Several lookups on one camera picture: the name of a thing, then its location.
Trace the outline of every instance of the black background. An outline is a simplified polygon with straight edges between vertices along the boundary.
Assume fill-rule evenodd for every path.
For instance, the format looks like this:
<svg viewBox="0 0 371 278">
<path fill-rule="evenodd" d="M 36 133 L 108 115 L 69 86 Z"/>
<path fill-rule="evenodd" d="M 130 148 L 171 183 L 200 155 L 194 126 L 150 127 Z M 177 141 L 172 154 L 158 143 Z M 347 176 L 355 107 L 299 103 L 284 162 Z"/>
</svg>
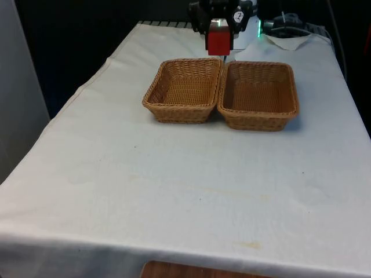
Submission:
<svg viewBox="0 0 371 278">
<path fill-rule="evenodd" d="M 21 22 L 51 117 L 111 55 L 138 20 L 187 21 L 189 0 L 17 0 Z M 278 0 L 258 0 L 259 18 L 281 13 Z M 363 55 L 371 1 L 332 0 L 348 65 L 348 86 L 371 131 L 370 56 Z M 336 44 L 325 0 L 282 0 L 282 8 L 324 25 Z"/>
</svg>

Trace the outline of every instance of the basket rim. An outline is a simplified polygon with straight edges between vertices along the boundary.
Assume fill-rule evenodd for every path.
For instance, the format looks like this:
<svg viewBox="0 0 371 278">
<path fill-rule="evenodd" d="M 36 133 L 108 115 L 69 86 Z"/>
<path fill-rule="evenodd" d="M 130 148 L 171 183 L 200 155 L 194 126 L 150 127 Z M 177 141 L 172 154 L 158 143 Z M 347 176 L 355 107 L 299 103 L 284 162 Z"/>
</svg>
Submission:
<svg viewBox="0 0 371 278">
<path fill-rule="evenodd" d="M 229 109 L 223 106 L 224 103 L 224 87 L 227 81 L 227 73 L 230 65 L 233 64 L 250 64 L 250 65 L 280 65 L 284 66 L 289 73 L 289 79 L 290 79 L 290 84 L 291 84 L 291 95 L 292 99 L 294 102 L 294 110 L 290 112 L 263 112 L 263 111 L 244 111 L 244 110 L 234 110 L 234 109 Z M 299 101 L 297 98 L 297 91 L 296 91 L 296 86 L 295 86 L 295 81 L 294 81 L 294 73 L 292 70 L 292 67 L 289 64 L 285 63 L 280 63 L 280 62 L 264 62 L 264 61 L 232 61 L 227 63 L 224 66 L 223 69 L 223 74 L 221 77 L 221 85 L 220 85 L 220 90 L 219 90 L 219 98 L 218 98 L 218 103 L 217 103 L 217 109 L 218 111 L 225 116 L 229 117 L 259 117 L 259 118 L 285 118 L 285 119 L 291 119 L 295 118 L 297 114 L 299 113 Z"/>
<path fill-rule="evenodd" d="M 173 63 L 173 62 L 193 62 L 193 61 L 217 61 L 218 62 L 218 68 L 219 68 L 219 71 L 218 71 L 218 77 L 217 77 L 217 83 L 216 83 L 216 88 L 215 88 L 215 91 L 214 91 L 214 97 L 213 97 L 213 100 L 209 103 L 206 103 L 206 104 L 197 104 L 197 105 L 190 105 L 190 104 L 164 104 L 164 103 L 149 103 L 148 102 L 148 99 L 150 97 L 150 95 L 152 94 L 152 92 L 154 91 L 157 83 L 159 82 L 160 80 L 160 76 L 162 74 L 162 70 L 163 68 L 167 65 L 167 64 L 170 64 L 170 63 Z M 179 58 L 179 59 L 172 59 L 172 60 L 166 60 L 166 61 L 163 61 L 157 71 L 157 74 L 150 86 L 150 88 L 147 90 L 146 94 L 144 95 L 143 97 L 143 100 L 142 100 L 142 104 L 144 107 L 146 108 L 161 108 L 161 109 L 165 109 L 165 110 L 172 110 L 173 108 L 184 108 L 184 109 L 195 109 L 195 108 L 210 108 L 210 107 L 215 107 L 215 105 L 217 104 L 217 100 L 218 100 L 218 96 L 219 96 L 219 90 L 220 90 L 220 79 L 221 79 L 221 75 L 222 75 L 222 69 L 223 69 L 223 61 L 220 59 L 220 58 L 216 58 L 216 57 L 213 57 L 213 58 Z"/>
</svg>

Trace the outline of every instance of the white paper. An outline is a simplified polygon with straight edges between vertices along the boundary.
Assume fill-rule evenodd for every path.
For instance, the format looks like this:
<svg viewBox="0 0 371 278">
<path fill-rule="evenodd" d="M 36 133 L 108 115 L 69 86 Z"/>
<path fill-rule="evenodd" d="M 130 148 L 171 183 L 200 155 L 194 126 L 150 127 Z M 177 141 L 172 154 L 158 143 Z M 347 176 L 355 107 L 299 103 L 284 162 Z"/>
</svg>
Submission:
<svg viewBox="0 0 371 278">
<path fill-rule="evenodd" d="M 267 39 L 269 39 L 271 42 L 276 44 L 282 49 L 294 51 L 296 50 L 300 45 L 302 45 L 304 42 L 306 42 L 311 35 L 308 36 L 301 36 L 298 38 L 276 38 L 274 36 L 268 36 L 263 34 L 262 36 L 265 36 Z"/>
</svg>

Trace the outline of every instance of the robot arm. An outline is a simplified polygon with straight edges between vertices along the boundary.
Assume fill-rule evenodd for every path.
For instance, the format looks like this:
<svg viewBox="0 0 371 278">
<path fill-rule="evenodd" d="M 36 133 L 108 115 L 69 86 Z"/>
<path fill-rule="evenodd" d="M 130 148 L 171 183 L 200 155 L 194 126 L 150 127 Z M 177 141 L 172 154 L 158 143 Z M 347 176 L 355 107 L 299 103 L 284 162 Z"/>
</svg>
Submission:
<svg viewBox="0 0 371 278">
<path fill-rule="evenodd" d="M 253 4 L 250 0 L 199 0 L 190 3 L 193 31 L 205 35 L 209 55 L 229 55 L 234 36 L 246 29 Z"/>
</svg>

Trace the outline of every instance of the cable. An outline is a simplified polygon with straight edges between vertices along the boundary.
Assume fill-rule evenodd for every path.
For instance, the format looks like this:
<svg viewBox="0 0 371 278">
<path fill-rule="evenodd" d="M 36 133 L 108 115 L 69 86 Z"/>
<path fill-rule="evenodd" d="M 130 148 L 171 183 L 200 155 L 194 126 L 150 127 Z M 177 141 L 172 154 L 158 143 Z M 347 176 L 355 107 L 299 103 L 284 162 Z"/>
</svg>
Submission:
<svg viewBox="0 0 371 278">
<path fill-rule="evenodd" d="M 321 35 L 318 35 L 316 33 L 313 33 L 313 32 L 309 32 L 308 30 L 305 30 L 305 29 L 301 29 L 301 28 L 296 28 L 296 27 L 291 27 L 291 26 L 286 26 L 286 27 L 278 27 L 278 28 L 273 28 L 271 29 L 272 32 L 274 31 L 280 31 L 280 30 L 295 30 L 295 31 L 300 31 L 300 32 L 303 32 L 303 33 L 306 33 L 307 35 L 315 35 L 317 36 L 318 38 L 321 38 L 323 39 L 324 41 L 326 41 L 328 43 L 328 41 L 326 40 L 326 38 L 324 36 L 321 36 Z M 327 30 L 324 29 L 325 32 L 327 32 L 328 36 L 329 36 L 329 39 L 331 41 L 331 47 L 332 47 L 332 50 L 335 52 L 335 49 L 334 49 L 334 43 L 332 41 L 332 38 L 330 36 L 330 34 L 328 33 Z"/>
<path fill-rule="evenodd" d="M 334 11 L 332 10 L 332 6 L 331 6 L 331 2 L 330 2 L 330 0 L 327 0 L 327 5 L 328 5 L 328 7 L 329 7 L 329 11 L 330 11 L 330 15 L 331 15 L 332 24 L 334 25 L 335 34 L 336 34 L 336 37 L 337 37 L 337 42 L 339 43 L 341 59 L 342 59 L 342 61 L 343 61 L 343 74 L 344 74 L 344 79 L 345 79 L 345 81 L 347 81 L 347 79 L 348 79 L 347 63 L 346 63 L 346 61 L 345 61 L 345 54 L 344 54 L 343 44 L 341 43 L 339 30 L 337 29 L 337 24 L 336 24 L 336 20 L 335 20 L 335 15 L 334 15 Z"/>
</svg>

